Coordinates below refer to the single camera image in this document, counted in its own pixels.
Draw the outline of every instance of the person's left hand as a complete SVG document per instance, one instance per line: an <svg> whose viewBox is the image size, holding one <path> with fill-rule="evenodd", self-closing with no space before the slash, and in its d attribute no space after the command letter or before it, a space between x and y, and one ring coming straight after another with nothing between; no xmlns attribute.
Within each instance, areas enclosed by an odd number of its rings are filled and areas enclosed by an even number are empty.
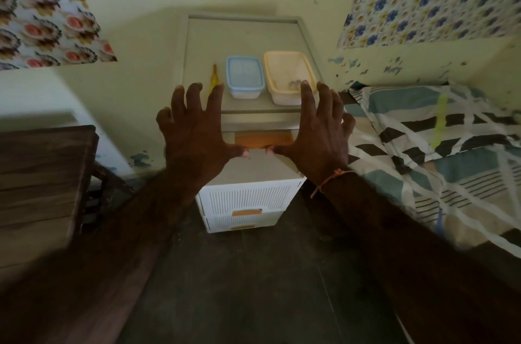
<svg viewBox="0 0 521 344"><path fill-rule="evenodd" d="M206 110L199 96L202 84L191 84L186 92L176 86L172 107L165 107L156 120L166 141L167 174L199 191L214 179L234 157L249 157L247 148L227 144L221 134L221 103L224 85L218 84L208 97Z"/></svg>

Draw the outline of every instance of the person's right arm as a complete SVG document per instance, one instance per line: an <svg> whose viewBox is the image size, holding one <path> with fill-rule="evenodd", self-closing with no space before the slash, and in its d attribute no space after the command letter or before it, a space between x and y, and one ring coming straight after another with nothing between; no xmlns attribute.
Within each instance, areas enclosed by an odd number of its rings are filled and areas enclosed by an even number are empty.
<svg viewBox="0 0 521 344"><path fill-rule="evenodd" d="M268 153L289 157L317 186L348 170L355 121L338 94L302 84L298 137ZM368 262L415 344L521 342L521 294L415 222L355 173L322 187L358 237Z"/></svg>

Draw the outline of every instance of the hand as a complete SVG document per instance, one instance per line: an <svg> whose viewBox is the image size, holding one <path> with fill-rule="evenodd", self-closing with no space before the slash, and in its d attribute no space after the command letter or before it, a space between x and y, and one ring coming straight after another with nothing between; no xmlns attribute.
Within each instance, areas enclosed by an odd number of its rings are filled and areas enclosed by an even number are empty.
<svg viewBox="0 0 521 344"><path fill-rule="evenodd" d="M218 84L208 97L206 110L199 96L202 84L191 84L186 92L176 86L172 108L165 107L156 120L166 141L167 174L180 176L182 182L198 192L214 179L234 157L249 157L243 146L224 142L221 134L221 103L224 85Z"/></svg>
<svg viewBox="0 0 521 344"><path fill-rule="evenodd" d="M355 119L344 113L344 104L335 90L330 90L322 82L317 88L320 101L316 109L309 83L304 81L301 84L300 129L295 142L271 145L266 153L289 157L302 174L319 186L337 168L348 170L348 138L353 132Z"/></svg>

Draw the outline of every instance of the orange string bracelet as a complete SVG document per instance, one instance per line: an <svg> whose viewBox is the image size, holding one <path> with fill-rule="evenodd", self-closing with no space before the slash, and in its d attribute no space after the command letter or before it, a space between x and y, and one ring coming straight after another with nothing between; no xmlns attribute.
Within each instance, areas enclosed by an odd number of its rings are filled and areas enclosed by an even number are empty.
<svg viewBox="0 0 521 344"><path fill-rule="evenodd" d="M339 176L342 176L342 175L344 175L344 174L347 174L347 173L355 173L355 171L354 171L354 170L347 170L347 171L344 171L344 170L341 170L341 169L337 168L337 169L333 172L333 174L332 174L331 176L329 176L328 178L326 178L326 180L325 180L323 183L321 183L319 186L317 186L317 188L315 189L315 191L314 191L313 193L311 193L311 197L310 197L310 198L312 199L313 196L315 196L316 193L317 193L318 191L320 191L320 192L322 193L322 186L324 186L324 185L325 185L326 183L328 183L330 180L335 179L335 178L337 178L337 177L339 177Z"/></svg>

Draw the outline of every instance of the forearm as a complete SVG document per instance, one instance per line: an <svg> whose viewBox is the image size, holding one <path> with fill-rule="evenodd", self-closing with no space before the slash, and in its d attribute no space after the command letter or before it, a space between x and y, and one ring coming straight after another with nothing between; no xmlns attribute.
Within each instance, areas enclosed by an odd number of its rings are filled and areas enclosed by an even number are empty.
<svg viewBox="0 0 521 344"><path fill-rule="evenodd" d="M323 188L416 344L519 342L521 295L355 174Z"/></svg>
<svg viewBox="0 0 521 344"><path fill-rule="evenodd" d="M163 172L98 231L28 272L0 295L2 342L114 342L194 192Z"/></svg>

